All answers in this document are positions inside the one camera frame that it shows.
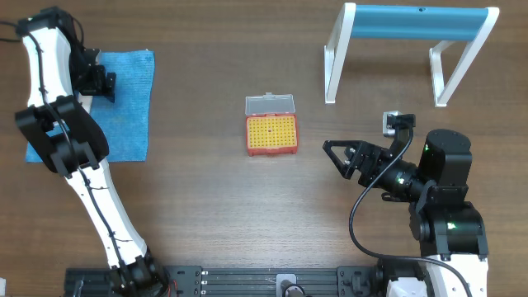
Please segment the red and yellow box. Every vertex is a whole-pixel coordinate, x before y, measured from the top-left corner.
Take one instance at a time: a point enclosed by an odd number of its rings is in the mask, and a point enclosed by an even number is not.
[[[292,114],[246,116],[246,144],[249,156],[297,153],[297,117]]]

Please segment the blue bar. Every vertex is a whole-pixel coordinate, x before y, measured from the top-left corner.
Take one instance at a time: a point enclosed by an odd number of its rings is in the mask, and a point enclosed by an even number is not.
[[[357,5],[353,38],[471,41],[487,8]]]

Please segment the blue towel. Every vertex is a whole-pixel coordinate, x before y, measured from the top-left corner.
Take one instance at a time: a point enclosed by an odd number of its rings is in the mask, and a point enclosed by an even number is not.
[[[93,97],[90,115],[101,126],[110,146],[111,162],[145,161],[149,148],[150,91],[154,78],[154,52],[102,53],[99,63],[114,72],[115,103]],[[49,135],[60,132],[58,126]],[[26,161],[42,162],[28,144]]]

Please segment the transparent plastic lid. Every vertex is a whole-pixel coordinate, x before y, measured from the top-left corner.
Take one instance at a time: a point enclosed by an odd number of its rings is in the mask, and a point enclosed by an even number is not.
[[[267,92],[262,96],[246,97],[246,116],[265,114],[295,113],[294,96],[273,95]]]

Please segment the wooden table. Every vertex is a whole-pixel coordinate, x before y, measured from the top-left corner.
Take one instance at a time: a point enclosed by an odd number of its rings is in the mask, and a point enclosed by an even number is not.
[[[427,50],[435,42],[411,40],[353,40],[337,104],[323,104],[323,46],[341,1],[18,0],[0,4],[0,18],[15,21],[52,3],[83,24],[88,47],[155,52],[147,162],[112,163],[111,171],[130,219],[162,263],[374,264],[348,236],[362,187],[342,179],[321,146],[326,139],[389,145],[381,116],[400,110],[417,115],[408,161],[418,162],[430,130],[469,136],[466,200],[486,224],[489,295],[526,295],[528,2],[427,3],[501,8],[447,108],[433,107]],[[444,54],[446,73],[461,50]],[[5,43],[0,53],[0,276],[10,295],[60,295],[67,267],[105,267],[106,257],[66,182],[42,164],[24,163],[26,141],[13,114],[29,96],[27,54]],[[265,92],[295,96],[296,155],[247,156],[244,97]],[[360,207],[356,228],[375,251],[419,252],[407,206],[383,202],[380,190]]]

